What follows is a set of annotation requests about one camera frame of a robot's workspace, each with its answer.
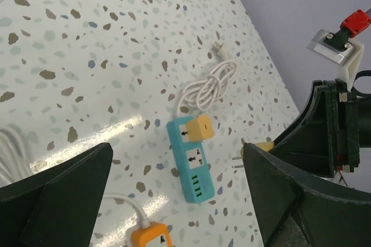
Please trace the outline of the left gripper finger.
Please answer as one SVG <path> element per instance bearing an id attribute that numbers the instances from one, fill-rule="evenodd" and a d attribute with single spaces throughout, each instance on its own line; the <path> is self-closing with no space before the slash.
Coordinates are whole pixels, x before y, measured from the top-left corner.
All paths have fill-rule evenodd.
<path id="1" fill-rule="evenodd" d="M 1 246 L 88 246 L 111 169 L 100 143 L 1 188 Z"/>

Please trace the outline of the yellow plug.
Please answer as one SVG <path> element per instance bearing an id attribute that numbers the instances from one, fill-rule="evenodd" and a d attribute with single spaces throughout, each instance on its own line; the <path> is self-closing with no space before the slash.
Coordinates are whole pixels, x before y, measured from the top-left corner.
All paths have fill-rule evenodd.
<path id="1" fill-rule="evenodd" d="M 244 164 L 243 164 L 243 156 L 244 156 L 244 145 L 246 143 L 243 143 L 243 146 L 240 150 L 240 153 L 239 153 L 239 156 L 237 157 L 233 157 L 232 160 L 241 160 L 242 163 L 240 165 L 235 165 L 234 166 L 234 169 L 239 169 L 239 168 L 243 168 L 244 167 Z M 261 143 L 255 143 L 254 144 L 256 147 L 266 151 L 266 152 L 269 152 L 270 150 L 272 150 L 275 146 L 275 143 L 273 141 L 267 141 L 267 142 L 261 142 Z"/>

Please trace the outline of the yellow plug adapter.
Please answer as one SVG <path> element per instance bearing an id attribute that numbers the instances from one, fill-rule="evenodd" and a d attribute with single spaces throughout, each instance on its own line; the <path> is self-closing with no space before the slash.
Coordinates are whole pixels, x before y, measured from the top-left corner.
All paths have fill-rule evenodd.
<path id="1" fill-rule="evenodd" d="M 211 139 L 214 136 L 214 129 L 208 115 L 200 115 L 185 124 L 188 138 L 191 142 L 199 142 Z"/>

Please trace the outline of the blue power strip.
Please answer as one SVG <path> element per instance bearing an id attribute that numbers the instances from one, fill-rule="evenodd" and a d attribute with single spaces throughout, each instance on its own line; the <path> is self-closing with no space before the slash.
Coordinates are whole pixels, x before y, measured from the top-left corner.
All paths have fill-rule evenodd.
<path id="1" fill-rule="evenodd" d="M 202 143 L 191 142 L 186 123 L 193 116 L 179 117 L 166 124 L 186 202 L 201 204 L 214 197 L 215 190 Z"/>

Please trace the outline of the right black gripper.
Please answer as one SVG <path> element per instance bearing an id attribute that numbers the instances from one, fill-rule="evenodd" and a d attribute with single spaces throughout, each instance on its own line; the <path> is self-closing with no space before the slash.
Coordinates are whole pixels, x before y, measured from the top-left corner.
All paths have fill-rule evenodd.
<path id="1" fill-rule="evenodd" d="M 370 246 L 370 194 L 320 178 L 353 171 L 359 149 L 357 97 L 339 79 L 312 83 L 306 107 L 271 154 L 244 145 L 264 246 Z"/>

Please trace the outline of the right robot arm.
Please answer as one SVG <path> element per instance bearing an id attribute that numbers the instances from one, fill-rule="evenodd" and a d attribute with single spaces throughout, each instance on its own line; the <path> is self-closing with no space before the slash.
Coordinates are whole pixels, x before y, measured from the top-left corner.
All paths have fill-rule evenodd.
<path id="1" fill-rule="evenodd" d="M 241 158 L 264 246 L 369 246 L 370 194 L 332 182 L 370 147 L 370 95 L 314 81 L 303 112 Z"/>

